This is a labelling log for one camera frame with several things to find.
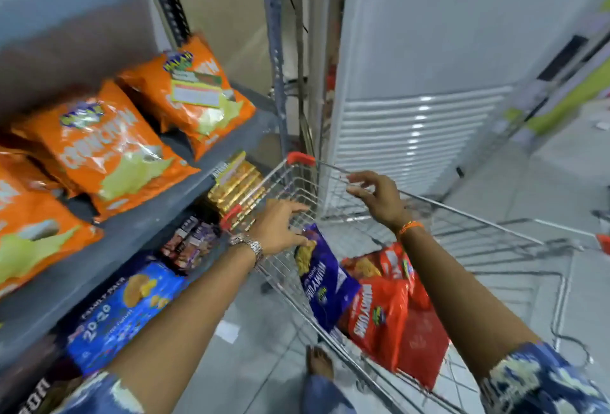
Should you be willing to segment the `person's foot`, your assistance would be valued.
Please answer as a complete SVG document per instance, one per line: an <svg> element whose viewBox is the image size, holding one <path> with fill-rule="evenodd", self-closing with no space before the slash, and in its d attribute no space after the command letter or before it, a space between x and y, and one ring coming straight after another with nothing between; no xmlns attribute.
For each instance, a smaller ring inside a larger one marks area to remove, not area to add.
<svg viewBox="0 0 610 414"><path fill-rule="evenodd" d="M306 369L309 376L334 380L334 365L330 356L319 346L306 347Z"/></svg>

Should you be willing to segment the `person's left forearm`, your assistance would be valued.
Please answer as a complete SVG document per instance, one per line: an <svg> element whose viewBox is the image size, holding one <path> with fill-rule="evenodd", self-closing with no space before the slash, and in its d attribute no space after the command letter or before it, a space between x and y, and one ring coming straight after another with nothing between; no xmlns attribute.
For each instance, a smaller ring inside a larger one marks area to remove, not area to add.
<svg viewBox="0 0 610 414"><path fill-rule="evenodd" d="M108 366L145 414L172 414L255 262L248 245L228 248Z"/></svg>

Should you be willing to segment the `metal wire shopping cart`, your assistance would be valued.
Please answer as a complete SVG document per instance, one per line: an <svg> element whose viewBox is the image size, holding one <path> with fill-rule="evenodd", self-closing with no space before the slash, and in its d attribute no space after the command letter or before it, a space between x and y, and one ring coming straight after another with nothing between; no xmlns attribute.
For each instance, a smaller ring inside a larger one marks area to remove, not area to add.
<svg viewBox="0 0 610 414"><path fill-rule="evenodd" d="M316 224L339 260L384 248L395 237L372 220L361 201L347 194L347 173L291 152L223 212L220 225L227 233L246 232L267 199L292 199L307 204L309 210L297 214L291 227L302 230ZM401 192L401 197L416 220L466 270L610 395L610 363L595 355L586 336L568 329L568 313L575 311L576 304L576 260L599 260L606 266L609 257L579 239L538 240L514 227L542 225L574 234L585 232L531 218L494 223L423 195ZM452 343L442 353L434 387L427 389L404 370L383 369L338 331L323 330L301 287L292 253L268 257L257 269L307 323L306 330L315 332L318 343L337 358L339 369L347 370L351 389L370 405L380 406L381 414L481 411L478 387Z"/></svg>

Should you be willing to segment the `row of gold biscuit packets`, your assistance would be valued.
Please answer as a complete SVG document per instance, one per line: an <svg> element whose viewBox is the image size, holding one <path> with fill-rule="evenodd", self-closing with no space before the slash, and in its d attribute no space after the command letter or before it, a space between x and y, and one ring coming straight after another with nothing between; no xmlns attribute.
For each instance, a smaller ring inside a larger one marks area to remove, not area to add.
<svg viewBox="0 0 610 414"><path fill-rule="evenodd" d="M211 176L213 185L203 200L218 213L221 229L229 231L233 221L246 210L250 194L263 182L263 175L247 160L246 151L240 150L218 164Z"/></svg>

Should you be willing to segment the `grey metal shelf rack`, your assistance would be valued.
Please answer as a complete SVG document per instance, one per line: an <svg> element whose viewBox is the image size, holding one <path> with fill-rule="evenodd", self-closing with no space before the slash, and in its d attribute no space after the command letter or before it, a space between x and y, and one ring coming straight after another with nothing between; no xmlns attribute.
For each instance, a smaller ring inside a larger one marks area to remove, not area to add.
<svg viewBox="0 0 610 414"><path fill-rule="evenodd" d="M0 119L67 87L93 86L170 43L159 0L0 0ZM221 159L254 148L284 119L267 96L235 84L254 100L254 117L203 157L202 171L101 225L103 238L67 256L0 299L0 412L46 364L47 334L75 305L118 270L212 181Z"/></svg>

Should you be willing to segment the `orange chips bag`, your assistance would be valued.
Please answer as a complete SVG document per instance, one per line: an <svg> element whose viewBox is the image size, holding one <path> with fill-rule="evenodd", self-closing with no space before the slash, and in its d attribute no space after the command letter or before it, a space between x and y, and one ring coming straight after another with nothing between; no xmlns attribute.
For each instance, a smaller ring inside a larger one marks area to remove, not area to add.
<svg viewBox="0 0 610 414"><path fill-rule="evenodd" d="M0 132L0 166L30 190L69 199L82 193L42 144L15 134Z"/></svg>
<svg viewBox="0 0 610 414"><path fill-rule="evenodd" d="M47 189L0 160L0 298L103 237Z"/></svg>
<svg viewBox="0 0 610 414"><path fill-rule="evenodd" d="M96 222L132 210L199 172L166 145L111 79L11 125L42 145L91 199Z"/></svg>
<svg viewBox="0 0 610 414"><path fill-rule="evenodd" d="M231 87L199 34L120 73L117 83L157 120L161 132L184 133L195 161L255 115L254 104Z"/></svg>

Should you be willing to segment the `small red snack packet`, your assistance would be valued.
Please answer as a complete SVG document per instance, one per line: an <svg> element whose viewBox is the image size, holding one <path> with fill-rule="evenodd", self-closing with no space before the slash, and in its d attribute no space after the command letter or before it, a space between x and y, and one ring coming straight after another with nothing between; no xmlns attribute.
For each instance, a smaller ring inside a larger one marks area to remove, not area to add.
<svg viewBox="0 0 610 414"><path fill-rule="evenodd" d="M423 284L415 272L409 257L399 242L365 255L344 258L341 265L357 280L383 277L407 280L409 297L419 309L431 310L432 304Z"/></svg>

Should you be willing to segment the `person's right hand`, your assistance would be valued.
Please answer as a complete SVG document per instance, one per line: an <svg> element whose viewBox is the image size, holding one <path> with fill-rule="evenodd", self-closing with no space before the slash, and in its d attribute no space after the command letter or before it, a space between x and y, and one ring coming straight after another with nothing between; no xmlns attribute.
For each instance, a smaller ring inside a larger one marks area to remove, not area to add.
<svg viewBox="0 0 610 414"><path fill-rule="evenodd" d="M395 182L385 175L373 171L361 171L347 174L348 186L364 187L374 192L377 204L364 204L370 215L378 223L387 227L394 234L401 225L414 221Z"/></svg>

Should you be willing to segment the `green white counter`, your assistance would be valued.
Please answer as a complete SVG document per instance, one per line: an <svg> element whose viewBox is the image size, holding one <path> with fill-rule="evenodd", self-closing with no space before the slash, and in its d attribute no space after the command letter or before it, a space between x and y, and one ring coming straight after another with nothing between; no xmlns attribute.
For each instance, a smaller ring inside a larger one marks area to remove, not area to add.
<svg viewBox="0 0 610 414"><path fill-rule="evenodd" d="M494 127L532 147L582 104L610 95L610 0L585 14L568 43L512 100Z"/></svg>

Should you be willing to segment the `blue snack packet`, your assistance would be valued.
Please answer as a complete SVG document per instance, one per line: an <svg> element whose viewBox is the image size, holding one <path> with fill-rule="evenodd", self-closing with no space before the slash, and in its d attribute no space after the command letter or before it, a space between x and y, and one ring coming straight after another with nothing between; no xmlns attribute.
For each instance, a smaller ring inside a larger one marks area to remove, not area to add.
<svg viewBox="0 0 610 414"><path fill-rule="evenodd" d="M317 323L331 332L361 285L341 266L316 224L306 226L302 235L308 242L294 252L301 286Z"/></svg>

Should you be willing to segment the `person's right forearm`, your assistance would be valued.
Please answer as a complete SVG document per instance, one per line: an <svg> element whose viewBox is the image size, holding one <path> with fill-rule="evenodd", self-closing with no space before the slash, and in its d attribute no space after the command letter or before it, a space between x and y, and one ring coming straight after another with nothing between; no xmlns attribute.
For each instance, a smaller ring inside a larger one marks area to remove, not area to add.
<svg viewBox="0 0 610 414"><path fill-rule="evenodd" d="M446 333L477 382L525 343L542 342L424 228L404 227L399 239Z"/></svg>

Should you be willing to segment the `white standing air conditioner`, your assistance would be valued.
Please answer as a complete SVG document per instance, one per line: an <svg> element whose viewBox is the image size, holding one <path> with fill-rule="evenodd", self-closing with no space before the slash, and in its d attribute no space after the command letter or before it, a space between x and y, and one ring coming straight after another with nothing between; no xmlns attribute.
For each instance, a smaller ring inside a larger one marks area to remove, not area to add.
<svg viewBox="0 0 610 414"><path fill-rule="evenodd" d="M346 0L324 160L445 192L602 0Z"/></svg>

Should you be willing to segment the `large red snack packet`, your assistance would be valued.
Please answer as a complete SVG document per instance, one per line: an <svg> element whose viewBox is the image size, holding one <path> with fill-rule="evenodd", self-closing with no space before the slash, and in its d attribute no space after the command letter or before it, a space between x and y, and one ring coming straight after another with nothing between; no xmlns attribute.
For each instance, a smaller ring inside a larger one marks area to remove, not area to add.
<svg viewBox="0 0 610 414"><path fill-rule="evenodd" d="M431 391L450 339L418 275L413 281L376 276L359 283L340 329L374 362Z"/></svg>

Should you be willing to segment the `blue jeans leg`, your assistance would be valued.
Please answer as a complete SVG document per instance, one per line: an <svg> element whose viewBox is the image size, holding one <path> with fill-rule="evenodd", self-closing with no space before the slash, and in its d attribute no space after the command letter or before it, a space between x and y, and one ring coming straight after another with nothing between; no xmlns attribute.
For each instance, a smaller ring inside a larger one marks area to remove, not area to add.
<svg viewBox="0 0 610 414"><path fill-rule="evenodd" d="M327 377L309 374L305 377L300 414L357 414L351 401Z"/></svg>

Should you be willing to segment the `person's left hand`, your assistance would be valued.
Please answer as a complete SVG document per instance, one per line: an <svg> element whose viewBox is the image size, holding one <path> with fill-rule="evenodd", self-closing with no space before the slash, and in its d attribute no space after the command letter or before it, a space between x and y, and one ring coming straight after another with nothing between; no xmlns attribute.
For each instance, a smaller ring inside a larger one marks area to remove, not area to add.
<svg viewBox="0 0 610 414"><path fill-rule="evenodd" d="M265 255L276 255L284 248L284 236L288 233L301 234L290 227L296 213L308 211L309 206L287 199L267 199L262 211L256 216L247 234L260 241Z"/></svg>

